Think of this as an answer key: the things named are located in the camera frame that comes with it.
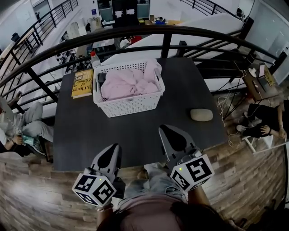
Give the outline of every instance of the wooden floor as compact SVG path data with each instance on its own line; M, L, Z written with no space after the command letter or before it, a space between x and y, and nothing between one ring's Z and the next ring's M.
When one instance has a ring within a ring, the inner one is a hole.
M270 103L276 106L288 97L287 88ZM226 121L228 134L235 134L245 102ZM241 140L231 135L228 143L204 150L215 170L215 176L203 188L211 205L224 218L236 222L246 218L258 222L264 207L276 199L280 203L285 188L283 147L253 155ZM256 143L263 149L263 141ZM125 182L136 178L140 167L122 169ZM53 171L45 159L35 156L21 158L14 153L0 154L0 219L7 230L18 231L94 231L96 211L84 204L71 190L79 172Z

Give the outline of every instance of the plastic bottle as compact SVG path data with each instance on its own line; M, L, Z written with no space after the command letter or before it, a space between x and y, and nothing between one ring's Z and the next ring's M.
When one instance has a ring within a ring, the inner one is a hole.
M93 67L93 69L96 69L98 66L101 66L100 60L98 58L98 56L96 55L95 51L92 51L90 53L91 56L91 65Z

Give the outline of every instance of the bracelet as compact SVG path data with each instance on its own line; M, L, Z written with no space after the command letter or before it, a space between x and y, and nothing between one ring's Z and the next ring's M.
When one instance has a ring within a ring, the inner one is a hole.
M95 206L95 209L99 212L104 212L105 210L111 209L113 208L113 204L110 203L108 205L106 205L105 207L99 208L99 206Z

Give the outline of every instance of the white plastic basket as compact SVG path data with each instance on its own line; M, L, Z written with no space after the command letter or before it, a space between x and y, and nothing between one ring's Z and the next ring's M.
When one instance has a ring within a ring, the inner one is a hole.
M157 107L160 97L165 91L165 86L160 73L156 73L155 84L158 87L159 92L105 101L101 95L101 89L97 78L98 74L107 73L109 70L112 69L121 70L127 68L134 68L144 72L148 61L149 60L138 60L134 62L131 61L125 63L117 63L97 67L94 70L93 102L98 107L100 107L109 118L155 109Z

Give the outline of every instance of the dark gray table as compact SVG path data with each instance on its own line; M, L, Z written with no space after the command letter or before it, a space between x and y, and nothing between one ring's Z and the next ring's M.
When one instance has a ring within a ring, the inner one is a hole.
M166 90L155 110L108 118L93 97L71 98L74 74L64 76L54 127L54 168L82 171L105 147L119 143L122 167L166 159L158 134L161 124L188 132L200 149L227 141L216 104L200 72L189 58L159 59ZM209 122L189 117L191 108L212 110Z

